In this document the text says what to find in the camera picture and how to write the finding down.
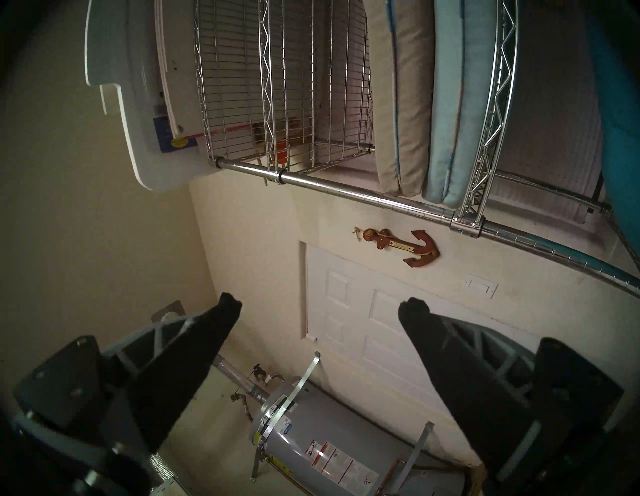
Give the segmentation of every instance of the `rusty metal anchor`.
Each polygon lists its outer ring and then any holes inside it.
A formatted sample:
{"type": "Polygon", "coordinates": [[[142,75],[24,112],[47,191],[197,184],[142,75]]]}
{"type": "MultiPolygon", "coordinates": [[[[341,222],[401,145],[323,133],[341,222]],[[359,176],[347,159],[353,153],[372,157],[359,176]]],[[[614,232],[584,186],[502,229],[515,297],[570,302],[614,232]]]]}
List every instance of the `rusty metal anchor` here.
{"type": "Polygon", "coordinates": [[[379,250],[386,248],[387,246],[393,246],[406,252],[410,252],[414,255],[420,255],[419,259],[408,258],[404,259],[407,265],[410,267],[423,267],[430,264],[440,256],[440,252],[436,247],[434,240],[423,229],[418,231],[411,231],[417,239],[424,241],[425,246],[421,244],[410,243],[396,238],[389,229],[383,229],[376,231],[375,229],[366,229],[362,233],[362,237],[365,241],[375,241],[379,250]]]}

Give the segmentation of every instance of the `orange object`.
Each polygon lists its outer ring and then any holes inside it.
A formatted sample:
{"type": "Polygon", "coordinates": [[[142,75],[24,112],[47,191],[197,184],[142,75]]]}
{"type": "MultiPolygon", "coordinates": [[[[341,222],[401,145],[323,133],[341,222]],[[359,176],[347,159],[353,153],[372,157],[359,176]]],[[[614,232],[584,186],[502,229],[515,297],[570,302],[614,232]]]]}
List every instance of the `orange object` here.
{"type": "Polygon", "coordinates": [[[289,154],[287,153],[287,140],[278,141],[276,143],[277,150],[283,150],[283,152],[277,152],[276,156],[278,158],[278,164],[286,164],[289,159],[289,154]]]}
{"type": "Polygon", "coordinates": [[[366,241],[375,241],[379,250],[386,248],[387,246],[393,246],[406,252],[413,253],[414,255],[420,255],[419,259],[409,258],[404,259],[406,264],[410,267],[423,267],[430,264],[440,256],[438,248],[424,230],[411,231],[417,239],[424,241],[424,246],[421,244],[410,243],[409,241],[403,241],[396,238],[389,229],[383,229],[382,231],[376,231],[375,229],[367,229],[362,233],[362,237],[366,241]]]}

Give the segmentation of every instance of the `light blue cushion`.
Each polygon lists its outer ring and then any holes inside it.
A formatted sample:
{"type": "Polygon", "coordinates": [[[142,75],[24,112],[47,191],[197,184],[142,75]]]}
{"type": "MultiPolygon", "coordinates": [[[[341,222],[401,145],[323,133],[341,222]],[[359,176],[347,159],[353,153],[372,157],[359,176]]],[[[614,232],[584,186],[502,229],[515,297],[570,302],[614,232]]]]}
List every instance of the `light blue cushion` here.
{"type": "Polygon", "coordinates": [[[444,196],[444,204],[452,208],[462,203],[476,158],[491,86],[495,27],[495,0],[465,0],[460,129],[444,196]]]}
{"type": "Polygon", "coordinates": [[[462,3],[435,0],[436,54],[431,113],[429,171],[422,196],[442,203],[453,164],[462,97],[462,3]]]}

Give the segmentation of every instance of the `gray water heater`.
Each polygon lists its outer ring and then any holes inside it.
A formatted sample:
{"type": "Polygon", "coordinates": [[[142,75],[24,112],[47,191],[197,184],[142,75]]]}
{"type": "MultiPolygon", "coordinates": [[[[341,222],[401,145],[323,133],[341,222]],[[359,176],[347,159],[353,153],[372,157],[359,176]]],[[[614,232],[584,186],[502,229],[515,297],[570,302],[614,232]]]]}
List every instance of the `gray water heater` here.
{"type": "MultiPolygon", "coordinates": [[[[252,425],[257,445],[272,416],[295,386],[281,384],[252,425]]],[[[264,454],[282,472],[315,496],[374,496],[387,492],[413,449],[371,424],[313,384],[306,383],[276,422],[264,454]]],[[[399,491],[401,496],[460,496],[460,470],[420,453],[399,491]]]]}

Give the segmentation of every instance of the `wire shelf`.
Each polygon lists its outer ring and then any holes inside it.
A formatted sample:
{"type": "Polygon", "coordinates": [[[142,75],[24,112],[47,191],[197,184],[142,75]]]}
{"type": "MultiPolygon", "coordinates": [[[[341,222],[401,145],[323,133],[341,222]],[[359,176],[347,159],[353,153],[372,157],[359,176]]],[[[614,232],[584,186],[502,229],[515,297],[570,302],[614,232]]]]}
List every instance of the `wire shelf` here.
{"type": "Polygon", "coordinates": [[[310,172],[368,152],[362,0],[200,0],[195,52],[210,159],[310,172]]]}

